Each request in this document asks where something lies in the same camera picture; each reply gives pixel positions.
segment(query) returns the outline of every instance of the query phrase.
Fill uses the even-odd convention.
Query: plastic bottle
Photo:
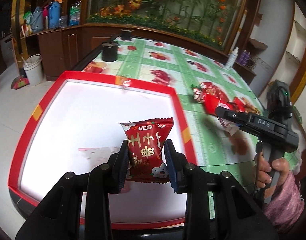
[[[233,65],[234,65],[235,60],[237,59],[237,56],[238,56],[238,47],[236,47],[234,49],[234,51],[232,51],[232,53],[231,53],[231,55],[230,55],[226,65],[225,65],[225,68],[227,68],[227,69],[232,68]]]
[[[77,1],[70,8],[70,17],[69,17],[69,25],[78,25],[80,22],[80,13],[81,13],[81,1]]]
[[[43,10],[37,6],[31,16],[30,25],[33,33],[40,32],[44,29],[43,26]]]
[[[243,62],[242,62],[242,66],[245,66],[247,64],[247,62],[249,61],[251,57],[251,53],[249,52],[248,54],[245,55]]]
[[[49,10],[48,10],[48,5],[44,7],[43,9],[43,18],[44,18],[44,25],[45,28],[49,28]]]
[[[238,58],[237,63],[242,64],[243,63],[243,59],[245,58],[246,54],[247,54],[247,51],[245,49],[245,50],[243,50],[242,54]]]
[[[60,26],[59,18],[61,16],[61,5],[58,1],[51,3],[49,9],[49,28],[57,28]]]

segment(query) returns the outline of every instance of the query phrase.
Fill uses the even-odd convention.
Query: shelf
[[[305,34],[306,35],[306,29],[304,29],[304,27],[302,27],[302,25],[297,22],[297,21],[294,21],[295,23],[295,28],[296,30],[299,32],[299,33],[302,33],[302,34]]]
[[[266,50],[268,48],[268,45],[257,41],[256,39],[251,39],[249,38],[249,42],[254,46],[254,48],[256,49],[262,49],[262,50]]]
[[[22,39],[26,39],[26,38],[28,38],[28,37],[32,37],[32,36],[44,34],[44,33],[60,32],[60,31],[63,31],[63,30],[74,29],[74,28],[78,28],[78,27],[80,27],[80,25],[67,26],[67,27],[65,27],[65,28],[57,27],[57,28],[53,28],[53,29],[46,29],[46,30],[42,30],[42,31],[37,32],[37,33],[31,33],[31,34],[29,34],[29,35],[27,35],[27,36],[23,36],[23,37],[21,37],[21,40],[22,40]]]
[[[296,56],[294,56],[293,54],[291,54],[287,50],[285,52],[286,52],[286,55],[289,57],[289,59],[292,59],[292,60],[296,61],[297,64],[301,63],[301,60],[299,60]]]

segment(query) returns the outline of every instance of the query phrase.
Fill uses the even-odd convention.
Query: human hand
[[[256,176],[256,166],[259,167],[259,172],[258,172],[258,179],[256,182],[256,186],[259,188],[264,188],[266,183],[271,183],[272,179],[267,172],[270,172],[272,168],[276,171],[280,171],[280,177],[277,181],[277,186],[282,185],[286,178],[287,175],[290,171],[290,164],[285,158],[280,158],[277,160],[272,161],[272,167],[269,165],[269,162],[267,162],[264,157],[263,157],[263,152],[257,154],[254,158],[254,161],[256,165],[254,166],[254,175]]]

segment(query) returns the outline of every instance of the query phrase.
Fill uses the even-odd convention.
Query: pink sleeve
[[[299,187],[290,171],[286,181],[273,194],[269,204],[264,204],[263,212],[278,233],[286,233],[298,220],[304,209]]]

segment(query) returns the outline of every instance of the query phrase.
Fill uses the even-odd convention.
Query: black cable
[[[260,153],[263,151],[263,147],[262,147],[262,143],[258,142],[255,146],[255,152],[257,153],[257,163],[256,163],[256,174],[255,174],[255,182],[254,182],[254,189],[253,189],[253,193],[252,193],[252,198],[254,198],[255,196],[255,190],[256,190],[256,182],[259,176],[259,157],[260,157]]]

